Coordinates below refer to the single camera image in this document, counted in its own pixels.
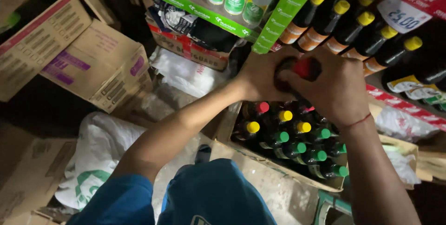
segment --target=hand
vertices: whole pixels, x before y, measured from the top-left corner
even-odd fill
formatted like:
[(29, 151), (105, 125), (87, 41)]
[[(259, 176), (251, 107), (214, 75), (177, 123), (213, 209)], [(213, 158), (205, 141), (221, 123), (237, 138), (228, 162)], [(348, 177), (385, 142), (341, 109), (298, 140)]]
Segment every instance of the hand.
[(291, 94), (274, 87), (274, 70), (279, 62), (289, 56), (297, 56), (297, 50), (285, 46), (277, 52), (257, 54), (252, 52), (232, 83), (238, 85), (244, 101), (291, 101)]
[(320, 114), (340, 128), (364, 119), (370, 110), (363, 63), (334, 55), (322, 47), (306, 53), (302, 59), (309, 57), (321, 63), (322, 73), (314, 82), (304, 80), (290, 70), (282, 71), (279, 78), (287, 81)]

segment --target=person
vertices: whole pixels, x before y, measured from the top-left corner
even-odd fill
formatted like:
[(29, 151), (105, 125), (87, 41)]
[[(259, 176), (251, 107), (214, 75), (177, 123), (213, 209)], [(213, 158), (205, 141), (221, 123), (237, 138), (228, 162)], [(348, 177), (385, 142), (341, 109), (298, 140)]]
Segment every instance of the person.
[[(159, 170), (213, 117), (238, 101), (288, 101), (273, 85), (274, 69), (298, 51), (251, 53), (239, 74), (223, 86), (157, 122), (126, 151), (110, 178), (71, 224), (154, 224), (153, 183)], [(420, 224), (398, 174), (384, 152), (368, 108), (361, 61), (316, 48), (322, 72), (309, 82), (291, 71), (281, 80), (334, 123), (348, 151), (355, 224)], [(169, 183), (159, 224), (276, 224), (259, 192), (237, 165), (217, 159), (189, 166)]]

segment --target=price tag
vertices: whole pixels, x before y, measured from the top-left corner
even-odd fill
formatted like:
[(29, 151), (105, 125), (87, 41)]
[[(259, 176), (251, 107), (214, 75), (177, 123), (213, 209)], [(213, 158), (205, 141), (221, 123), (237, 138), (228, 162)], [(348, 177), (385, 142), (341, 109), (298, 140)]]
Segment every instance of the price tag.
[(377, 8), (387, 24), (401, 34), (418, 28), (432, 18), (401, 0), (383, 0)]

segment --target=red bottle cap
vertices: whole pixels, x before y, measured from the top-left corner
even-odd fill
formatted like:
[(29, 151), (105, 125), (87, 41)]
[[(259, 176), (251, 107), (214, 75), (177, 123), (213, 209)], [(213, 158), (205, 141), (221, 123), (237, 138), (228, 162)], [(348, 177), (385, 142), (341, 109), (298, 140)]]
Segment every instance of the red bottle cap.
[(257, 109), (257, 112), (259, 112), (260, 114), (263, 114), (269, 110), (269, 104), (266, 102), (260, 102), (259, 104), (257, 104), (256, 109)]
[(291, 70), (299, 75), (302, 79), (305, 79), (309, 76), (310, 69), (311, 59), (301, 59), (294, 63), (294, 66)]

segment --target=blue shirt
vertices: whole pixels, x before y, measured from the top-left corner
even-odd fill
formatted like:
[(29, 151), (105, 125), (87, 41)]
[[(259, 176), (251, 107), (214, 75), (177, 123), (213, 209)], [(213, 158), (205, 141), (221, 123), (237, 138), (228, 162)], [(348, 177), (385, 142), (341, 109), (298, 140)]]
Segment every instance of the blue shirt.
[[(154, 225), (153, 186), (144, 176), (107, 180), (71, 224)], [(186, 168), (170, 181), (160, 225), (276, 224), (260, 193), (234, 161), (218, 159)]]

